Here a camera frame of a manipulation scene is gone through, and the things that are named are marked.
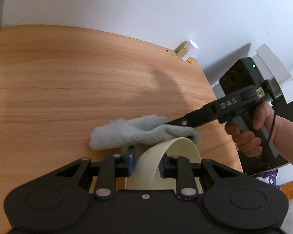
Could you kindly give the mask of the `person right forearm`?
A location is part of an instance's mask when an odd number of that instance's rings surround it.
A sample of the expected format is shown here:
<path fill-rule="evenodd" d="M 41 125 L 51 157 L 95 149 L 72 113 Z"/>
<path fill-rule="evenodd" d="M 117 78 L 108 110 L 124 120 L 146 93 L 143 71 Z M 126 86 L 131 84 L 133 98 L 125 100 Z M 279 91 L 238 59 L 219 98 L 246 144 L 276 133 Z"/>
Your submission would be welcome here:
<path fill-rule="evenodd" d="M 293 165 L 293 122 L 276 116 L 274 144 L 278 153 Z"/>

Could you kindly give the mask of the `person right hand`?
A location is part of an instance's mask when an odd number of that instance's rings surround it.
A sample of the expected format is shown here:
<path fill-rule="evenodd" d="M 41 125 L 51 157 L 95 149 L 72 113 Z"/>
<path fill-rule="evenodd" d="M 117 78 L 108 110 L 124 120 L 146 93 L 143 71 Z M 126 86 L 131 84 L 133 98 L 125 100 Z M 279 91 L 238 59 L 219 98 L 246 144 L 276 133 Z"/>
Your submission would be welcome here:
<path fill-rule="evenodd" d="M 277 121 L 275 112 L 269 104 L 262 103 L 257 107 L 252 125 L 255 130 L 259 130 L 265 125 L 271 133 L 271 139 L 274 140 Z M 225 125 L 225 131 L 232 137 L 238 149 L 247 157 L 258 156 L 262 153 L 263 148 L 260 146 L 261 139 L 255 136 L 254 132 L 249 130 L 241 132 L 239 127 L 228 123 Z"/>

